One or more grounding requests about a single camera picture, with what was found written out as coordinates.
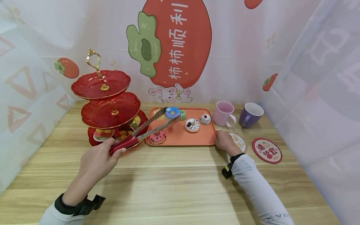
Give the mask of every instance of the white curtain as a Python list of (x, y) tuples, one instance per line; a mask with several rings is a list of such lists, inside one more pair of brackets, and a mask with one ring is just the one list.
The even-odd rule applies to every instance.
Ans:
[(262, 100), (342, 224), (360, 209), (360, 4), (324, 0)]
[[(2, 100), (6, 107), (0, 111), (1, 141), (7, 145), (0, 152), (0, 190), (51, 132), (53, 121), (73, 99), (79, 100), (71, 84), (94, 72), (85, 63), (87, 49), (92, 48), (101, 55), (100, 69), (131, 76), (128, 91), (142, 102), (260, 101), (336, 215), (344, 224), (356, 223), (356, 207), (351, 209), (345, 201), (360, 208), (358, 198), (349, 200), (360, 194), (355, 171), (359, 167), (354, 164), (359, 86), (352, 85), (357, 80), (360, 3), (319, 4), (320, 0), (3, 0), (0, 93), (8, 98)], [(32, 95), (24, 96), (24, 89)], [(58, 108), (49, 105), (54, 101), (60, 101)], [(25, 122), (15, 132), (8, 125), (10, 106), (32, 113), (17, 111), (24, 114), (19, 121)], [(52, 127), (40, 132), (38, 145), (18, 141), (34, 128), (42, 131), (39, 122)]]

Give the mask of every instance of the tongs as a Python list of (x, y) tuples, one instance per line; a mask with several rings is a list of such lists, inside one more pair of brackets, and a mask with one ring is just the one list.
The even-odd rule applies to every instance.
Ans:
[(166, 124), (161, 125), (151, 131), (148, 131), (148, 132), (136, 137), (136, 135), (138, 135), (141, 132), (141, 130), (145, 129), (145, 127), (149, 126), (150, 123), (152, 123), (154, 120), (156, 120), (160, 116), (164, 115), (166, 112), (166, 109), (167, 109), (167, 107), (160, 109), (153, 117), (151, 117), (151, 119), (149, 119), (144, 124), (142, 124), (131, 135), (128, 135), (126, 138), (122, 139), (120, 142), (111, 146), (111, 148), (109, 150), (109, 155), (112, 156), (114, 154), (114, 152), (116, 152), (117, 150), (119, 150), (121, 148), (128, 148), (128, 147), (140, 142), (141, 140), (147, 138), (148, 136), (150, 136), (166, 127), (170, 127), (170, 126), (174, 125), (176, 122), (178, 122), (180, 120), (181, 116), (175, 117), (174, 119), (170, 120)]

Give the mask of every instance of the orange tray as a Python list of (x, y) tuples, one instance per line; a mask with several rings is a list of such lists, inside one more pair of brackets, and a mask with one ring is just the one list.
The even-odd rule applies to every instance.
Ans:
[[(154, 111), (159, 107), (152, 108), (150, 110), (149, 118), (153, 117)], [(166, 139), (161, 144), (151, 144), (146, 138), (146, 143), (151, 146), (197, 146), (197, 145), (215, 145), (214, 137), (215, 125), (212, 121), (212, 115), (209, 110), (204, 108), (179, 108), (186, 112), (186, 119), (179, 121), (171, 127), (165, 128), (163, 131), (166, 133)], [(211, 116), (211, 123), (209, 125), (203, 125), (200, 123), (200, 130), (196, 133), (190, 133), (185, 129), (185, 122), (188, 119), (194, 118), (200, 121), (200, 116), (206, 112)], [(149, 130), (167, 123), (167, 119), (162, 121), (153, 121), (150, 124)]]

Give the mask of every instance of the persimmon illustration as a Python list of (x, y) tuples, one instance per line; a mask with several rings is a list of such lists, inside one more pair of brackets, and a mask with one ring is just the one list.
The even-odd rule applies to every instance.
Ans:
[(202, 0), (147, 0), (138, 29), (128, 26), (129, 54), (161, 87), (194, 85), (209, 56), (210, 19)]
[(271, 86), (273, 85), (273, 83), (275, 82), (275, 79), (278, 77), (278, 74), (274, 74), (271, 77), (268, 77), (265, 81), (264, 84), (262, 85), (262, 89), (264, 91), (269, 91)]
[(262, 0), (244, 0), (245, 6), (248, 9), (254, 9), (260, 5)]
[(74, 79), (79, 76), (79, 67), (72, 60), (60, 58), (55, 63), (55, 69), (67, 78)]

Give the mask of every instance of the red tiered tray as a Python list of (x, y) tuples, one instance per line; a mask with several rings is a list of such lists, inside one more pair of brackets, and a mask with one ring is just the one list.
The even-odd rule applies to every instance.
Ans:
[[(82, 121), (89, 127), (111, 129), (132, 120), (140, 105), (136, 95), (129, 92), (108, 100), (90, 101), (81, 109)], [(118, 110), (118, 114), (113, 115), (113, 110)]]
[[(92, 55), (97, 55), (97, 65), (93, 66), (89, 60)], [(81, 76), (71, 89), (75, 95), (89, 100), (81, 109), (82, 121), (89, 126), (87, 136), (92, 146), (101, 142), (94, 140), (96, 137), (104, 141), (112, 135), (118, 138), (119, 127), (129, 123), (136, 115), (140, 117), (140, 125), (148, 120), (145, 113), (140, 110), (140, 101), (133, 93), (125, 92), (130, 85), (131, 78), (122, 71), (99, 70), (100, 55), (89, 49), (86, 63), (96, 70)], [(147, 132), (142, 130), (138, 135)]]
[[(102, 70), (103, 80), (98, 77), (98, 73), (89, 73), (81, 76), (71, 89), (75, 95), (86, 100), (106, 100), (124, 93), (130, 85), (131, 78), (122, 71)], [(109, 90), (102, 91), (101, 87), (105, 84)]]
[[(146, 114), (145, 114), (142, 110), (139, 110), (138, 116), (139, 116), (140, 119), (141, 119), (139, 126), (141, 126), (141, 125), (144, 124), (146, 121), (148, 121), (148, 118), (147, 118)], [(87, 129), (87, 137), (88, 137), (88, 139), (89, 139), (89, 142), (90, 142), (91, 146), (95, 146), (95, 145), (101, 144), (101, 142), (96, 141), (96, 140), (94, 139), (94, 132), (95, 132), (95, 130), (96, 130), (96, 129), (95, 129), (95, 128), (92, 128), (92, 127), (89, 127), (89, 128)], [(119, 127), (114, 128), (114, 130), (115, 130), (115, 134), (113, 135), (113, 137), (117, 139), (117, 138), (120, 136), (120, 134), (119, 134), (119, 132), (120, 132)], [(143, 129), (142, 131), (140, 131), (137, 136), (143, 135), (144, 133), (146, 133), (146, 132), (148, 132), (148, 131), (149, 131), (149, 126), (145, 127), (145, 129)], [(136, 143), (136, 144), (132, 145), (132, 146), (129, 147), (128, 149), (130, 149), (130, 148), (132, 148), (132, 147), (135, 147), (135, 146), (138, 145), (139, 143)]]

